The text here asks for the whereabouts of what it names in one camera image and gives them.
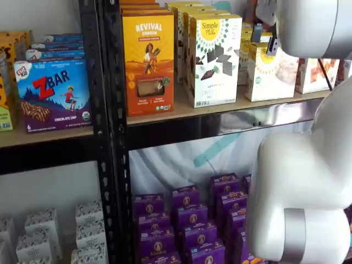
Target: z bar box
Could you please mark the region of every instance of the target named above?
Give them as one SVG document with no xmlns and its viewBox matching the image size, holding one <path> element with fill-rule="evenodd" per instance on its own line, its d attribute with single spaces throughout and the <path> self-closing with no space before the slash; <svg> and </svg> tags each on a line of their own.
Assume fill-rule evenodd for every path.
<svg viewBox="0 0 352 264">
<path fill-rule="evenodd" d="M 16 62 L 15 73 L 28 133 L 91 124 L 85 59 Z"/>
</svg>

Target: cartoon child illustration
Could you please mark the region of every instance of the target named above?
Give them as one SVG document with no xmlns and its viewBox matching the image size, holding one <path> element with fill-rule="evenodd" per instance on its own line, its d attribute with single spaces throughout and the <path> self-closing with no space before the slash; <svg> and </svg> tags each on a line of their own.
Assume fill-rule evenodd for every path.
<svg viewBox="0 0 352 264">
<path fill-rule="evenodd" d="M 65 102 L 70 103 L 71 104 L 70 110 L 74 111 L 75 106 L 76 106 L 76 100 L 73 100 L 73 99 L 78 99 L 78 97 L 73 96 L 73 86 L 68 86 L 68 92 L 64 93 L 61 96 L 66 96 Z"/>
<path fill-rule="evenodd" d="M 146 73 L 148 74 L 155 72 L 154 64 L 158 62 L 156 55 L 154 55 L 153 53 L 153 48 L 154 46 L 152 43 L 148 43 L 148 45 L 145 48 L 145 56 L 144 56 L 143 63 L 147 64 Z"/>
</svg>

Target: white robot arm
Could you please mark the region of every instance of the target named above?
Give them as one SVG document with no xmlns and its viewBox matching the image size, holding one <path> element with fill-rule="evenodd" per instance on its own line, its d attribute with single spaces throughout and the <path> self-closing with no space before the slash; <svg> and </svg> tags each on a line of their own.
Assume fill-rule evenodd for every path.
<svg viewBox="0 0 352 264">
<path fill-rule="evenodd" d="M 348 58 L 350 10 L 350 0 L 278 0 L 282 49 L 300 58 Z M 262 142 L 246 220 L 256 257 L 343 263 L 350 244 L 343 210 L 352 203 L 351 98 L 349 79 L 323 100 L 310 134 L 278 134 Z"/>
</svg>

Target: orange cereal box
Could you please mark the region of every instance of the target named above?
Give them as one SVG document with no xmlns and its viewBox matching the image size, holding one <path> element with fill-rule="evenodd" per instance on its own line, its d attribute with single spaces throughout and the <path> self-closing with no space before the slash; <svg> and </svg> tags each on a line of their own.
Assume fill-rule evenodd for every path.
<svg viewBox="0 0 352 264">
<path fill-rule="evenodd" d="M 123 14 L 122 23 L 128 116 L 173 110 L 173 14 Z"/>
</svg>

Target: illustrated woman on box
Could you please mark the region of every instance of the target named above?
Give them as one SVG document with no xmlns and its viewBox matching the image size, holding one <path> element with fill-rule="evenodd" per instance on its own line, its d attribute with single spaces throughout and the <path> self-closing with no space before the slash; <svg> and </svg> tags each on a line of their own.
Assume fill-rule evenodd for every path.
<svg viewBox="0 0 352 264">
<path fill-rule="evenodd" d="M 146 48 L 145 48 L 145 56 L 143 63 L 147 64 L 147 70 L 146 73 L 151 74 L 155 73 L 155 63 L 158 62 L 156 58 L 156 54 L 153 53 L 153 44 L 149 43 Z"/>
</svg>

